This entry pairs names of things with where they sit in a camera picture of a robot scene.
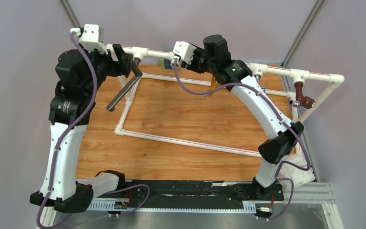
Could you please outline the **white thread seal tape roll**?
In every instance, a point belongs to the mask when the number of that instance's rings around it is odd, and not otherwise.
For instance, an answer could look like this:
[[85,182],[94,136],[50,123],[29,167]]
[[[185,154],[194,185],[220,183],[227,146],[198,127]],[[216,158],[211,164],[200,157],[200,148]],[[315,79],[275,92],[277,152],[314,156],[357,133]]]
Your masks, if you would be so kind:
[[[300,167],[306,167],[307,162],[303,155],[299,154],[293,154],[290,155],[286,161],[289,161],[293,164],[296,164]],[[315,180],[315,176],[313,174],[312,169],[308,171],[300,170],[294,166],[291,166],[289,164],[283,164],[282,168],[280,169],[280,172],[278,174],[279,179],[283,178],[289,178],[294,183],[294,188],[300,187],[304,184],[307,184],[309,182],[312,182]]]

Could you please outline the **brown faucet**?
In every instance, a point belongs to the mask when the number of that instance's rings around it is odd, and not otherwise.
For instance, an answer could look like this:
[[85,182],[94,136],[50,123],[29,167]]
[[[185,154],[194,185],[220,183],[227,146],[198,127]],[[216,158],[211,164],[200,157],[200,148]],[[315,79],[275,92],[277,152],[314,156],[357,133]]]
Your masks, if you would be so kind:
[[304,107],[305,109],[311,109],[315,105],[315,100],[311,97],[303,95],[302,82],[294,83],[295,87],[295,99],[290,101],[292,107]]

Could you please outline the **chrome faucet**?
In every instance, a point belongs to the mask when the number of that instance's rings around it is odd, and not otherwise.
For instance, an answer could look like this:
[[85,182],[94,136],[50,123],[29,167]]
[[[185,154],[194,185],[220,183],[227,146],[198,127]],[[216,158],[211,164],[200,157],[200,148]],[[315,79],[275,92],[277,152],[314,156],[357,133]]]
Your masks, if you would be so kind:
[[260,85],[260,80],[263,77],[263,73],[256,72],[256,73],[253,74],[253,77],[255,78],[255,80],[257,82],[257,85],[256,85],[257,88],[265,93],[265,87],[262,87]]

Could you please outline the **yellow faucet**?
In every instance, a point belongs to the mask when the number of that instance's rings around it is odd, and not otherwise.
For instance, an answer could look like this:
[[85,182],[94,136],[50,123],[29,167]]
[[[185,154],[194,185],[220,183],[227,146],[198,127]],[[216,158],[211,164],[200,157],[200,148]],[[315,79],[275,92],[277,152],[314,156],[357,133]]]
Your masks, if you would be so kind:
[[211,79],[210,90],[207,94],[204,95],[204,97],[212,96],[214,93],[214,89],[216,89],[218,86],[219,86],[219,83],[217,82],[216,78],[213,76]]

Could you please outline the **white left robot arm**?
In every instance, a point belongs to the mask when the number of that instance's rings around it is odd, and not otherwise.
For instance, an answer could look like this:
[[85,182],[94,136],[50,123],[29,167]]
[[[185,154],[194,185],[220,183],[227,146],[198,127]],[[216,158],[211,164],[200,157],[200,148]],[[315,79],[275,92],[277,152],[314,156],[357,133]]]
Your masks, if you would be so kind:
[[95,106],[94,96],[107,76],[128,75],[133,55],[121,45],[107,47],[107,53],[87,52],[83,47],[63,52],[55,72],[59,81],[50,103],[51,146],[45,180],[30,203],[53,207],[62,213],[82,213],[94,198],[110,192],[125,195],[125,175],[105,170],[85,181],[76,179],[80,146]]

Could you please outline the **green blue small box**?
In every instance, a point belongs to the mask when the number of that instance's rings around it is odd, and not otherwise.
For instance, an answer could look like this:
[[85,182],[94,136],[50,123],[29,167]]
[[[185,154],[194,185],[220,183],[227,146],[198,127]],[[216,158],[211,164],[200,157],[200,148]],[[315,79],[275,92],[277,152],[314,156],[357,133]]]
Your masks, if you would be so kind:
[[160,58],[159,59],[159,65],[162,69],[173,69],[171,61],[169,59],[166,59],[166,58]]

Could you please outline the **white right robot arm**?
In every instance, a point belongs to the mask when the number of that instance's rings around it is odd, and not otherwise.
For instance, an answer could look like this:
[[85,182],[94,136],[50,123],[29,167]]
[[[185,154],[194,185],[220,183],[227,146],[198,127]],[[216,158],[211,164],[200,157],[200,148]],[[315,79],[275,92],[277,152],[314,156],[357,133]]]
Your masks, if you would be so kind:
[[203,40],[204,47],[188,42],[176,42],[173,48],[174,65],[196,73],[210,73],[212,86],[203,94],[226,88],[238,97],[262,126],[267,140],[258,147],[262,162],[254,177],[253,194],[266,199],[272,193],[271,185],[278,178],[284,157],[291,153],[304,126],[293,123],[282,114],[261,88],[258,76],[242,60],[234,60],[228,50],[226,39],[210,35]]

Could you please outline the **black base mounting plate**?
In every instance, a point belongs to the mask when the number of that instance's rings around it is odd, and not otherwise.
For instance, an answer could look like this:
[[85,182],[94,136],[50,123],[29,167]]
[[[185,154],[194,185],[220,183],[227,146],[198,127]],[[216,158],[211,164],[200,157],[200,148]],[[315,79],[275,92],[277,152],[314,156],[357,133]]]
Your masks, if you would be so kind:
[[95,198],[89,210],[108,212],[249,212],[252,205],[283,201],[281,185],[257,187],[251,181],[128,180],[126,191]]

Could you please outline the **dark grey long faucet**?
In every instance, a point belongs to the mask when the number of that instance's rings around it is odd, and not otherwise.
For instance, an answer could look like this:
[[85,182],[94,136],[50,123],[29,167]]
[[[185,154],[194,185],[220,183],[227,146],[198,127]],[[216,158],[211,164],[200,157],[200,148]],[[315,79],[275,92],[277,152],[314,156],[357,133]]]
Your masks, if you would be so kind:
[[110,112],[114,111],[115,106],[118,102],[132,89],[132,87],[141,79],[143,76],[142,71],[139,69],[139,64],[141,60],[139,58],[134,58],[131,66],[131,70],[134,73],[134,76],[131,80],[123,86],[123,88],[119,91],[119,93],[110,101],[107,105],[106,109]]

